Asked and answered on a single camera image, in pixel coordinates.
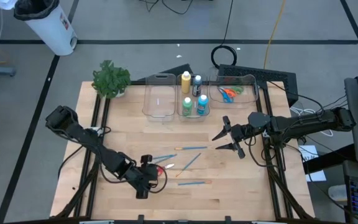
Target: clear plastic bin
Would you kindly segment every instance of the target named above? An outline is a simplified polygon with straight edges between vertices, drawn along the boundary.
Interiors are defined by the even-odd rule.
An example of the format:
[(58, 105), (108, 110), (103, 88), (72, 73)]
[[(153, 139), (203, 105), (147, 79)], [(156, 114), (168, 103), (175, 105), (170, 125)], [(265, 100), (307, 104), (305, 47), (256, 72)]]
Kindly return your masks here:
[(176, 106), (177, 78), (172, 74), (155, 74), (146, 78), (143, 114), (149, 121), (172, 121)]
[[(221, 90), (228, 91), (229, 93), (225, 92), (225, 94), (229, 98), (224, 98)], [(208, 92), (209, 104), (212, 108), (246, 108), (259, 97), (258, 85), (253, 75), (243, 77), (210, 75)]]
[[(190, 92), (183, 93), (181, 91), (181, 75), (177, 77), (177, 113), (179, 115), (179, 120), (181, 122), (202, 122), (205, 120), (207, 115), (209, 115), (209, 102), (205, 109), (203, 115), (199, 115), (197, 113), (197, 105), (198, 105), (198, 97), (193, 96), (193, 80), (196, 75), (201, 76), (201, 95), (204, 94), (208, 96), (208, 79), (200, 74), (191, 74), (191, 85), (190, 85)], [(186, 97), (190, 97), (191, 102), (193, 102), (193, 107), (191, 109), (191, 114), (188, 116), (183, 115), (183, 100)]]

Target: black trash bag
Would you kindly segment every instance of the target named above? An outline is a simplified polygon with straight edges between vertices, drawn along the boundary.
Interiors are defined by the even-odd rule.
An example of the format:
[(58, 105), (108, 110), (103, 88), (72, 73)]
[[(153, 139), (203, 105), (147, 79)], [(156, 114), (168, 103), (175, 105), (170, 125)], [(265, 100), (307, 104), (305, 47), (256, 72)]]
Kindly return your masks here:
[(43, 19), (58, 5), (59, 0), (18, 0), (15, 3), (14, 17), (22, 21)]

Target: green bottle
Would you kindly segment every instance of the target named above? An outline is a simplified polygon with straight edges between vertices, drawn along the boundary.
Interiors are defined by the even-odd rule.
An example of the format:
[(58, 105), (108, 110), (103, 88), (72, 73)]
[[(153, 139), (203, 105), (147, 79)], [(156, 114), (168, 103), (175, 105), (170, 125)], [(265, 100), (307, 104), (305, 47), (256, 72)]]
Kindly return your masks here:
[(186, 97), (183, 100), (183, 116), (189, 116), (191, 115), (191, 108), (193, 107), (193, 103), (191, 102), (190, 97)]

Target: yellow bottle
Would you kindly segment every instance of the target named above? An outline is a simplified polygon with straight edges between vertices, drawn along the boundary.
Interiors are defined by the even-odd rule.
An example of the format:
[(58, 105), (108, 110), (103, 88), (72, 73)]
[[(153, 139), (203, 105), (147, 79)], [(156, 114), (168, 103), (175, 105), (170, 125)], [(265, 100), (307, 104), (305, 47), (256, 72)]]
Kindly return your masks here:
[(190, 73), (185, 71), (181, 75), (181, 91), (183, 93), (189, 93), (190, 92), (190, 80), (191, 80)]

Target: white trash can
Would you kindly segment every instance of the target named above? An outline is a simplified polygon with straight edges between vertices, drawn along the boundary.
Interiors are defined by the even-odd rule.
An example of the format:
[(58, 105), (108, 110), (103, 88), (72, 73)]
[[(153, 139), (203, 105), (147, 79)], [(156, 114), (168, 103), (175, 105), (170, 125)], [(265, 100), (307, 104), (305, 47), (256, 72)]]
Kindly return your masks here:
[(73, 53), (77, 35), (59, 0), (17, 0), (14, 17), (29, 25), (56, 55)]

